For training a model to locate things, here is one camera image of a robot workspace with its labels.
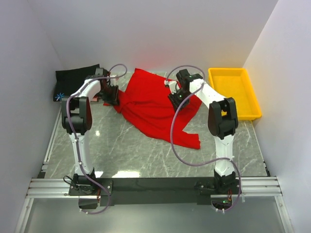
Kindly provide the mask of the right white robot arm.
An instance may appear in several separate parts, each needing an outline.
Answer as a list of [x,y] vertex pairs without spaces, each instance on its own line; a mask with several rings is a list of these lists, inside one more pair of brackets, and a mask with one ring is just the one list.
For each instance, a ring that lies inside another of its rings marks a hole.
[[236,102],[207,84],[204,74],[190,74],[184,66],[177,69],[177,81],[165,81],[170,88],[168,97],[175,111],[170,128],[171,147],[174,147],[173,130],[178,113],[187,106],[191,97],[196,96],[208,108],[207,127],[216,148],[214,178],[209,190],[223,194],[238,185],[240,176],[233,162],[233,140],[239,124]]

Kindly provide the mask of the red t shirt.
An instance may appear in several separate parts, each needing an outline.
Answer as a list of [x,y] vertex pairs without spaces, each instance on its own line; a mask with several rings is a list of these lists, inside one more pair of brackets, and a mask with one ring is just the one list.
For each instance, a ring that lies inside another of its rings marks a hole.
[[[164,77],[136,68],[127,88],[119,91],[120,105],[117,113],[148,137],[170,142],[170,128],[175,114],[168,98],[169,88]],[[191,97],[189,104],[179,111],[173,130],[173,142],[191,149],[200,149],[198,134],[190,134],[184,128],[197,114],[202,102]]]

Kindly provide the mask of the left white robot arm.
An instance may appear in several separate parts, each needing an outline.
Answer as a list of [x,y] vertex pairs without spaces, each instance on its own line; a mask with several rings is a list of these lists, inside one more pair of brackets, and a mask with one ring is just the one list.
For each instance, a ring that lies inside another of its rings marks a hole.
[[70,188],[86,195],[94,194],[97,184],[95,169],[90,159],[89,131],[92,127],[90,101],[99,94],[105,103],[119,104],[119,77],[111,71],[98,67],[95,74],[87,76],[73,94],[61,103],[62,127],[69,134],[75,160],[75,173]]

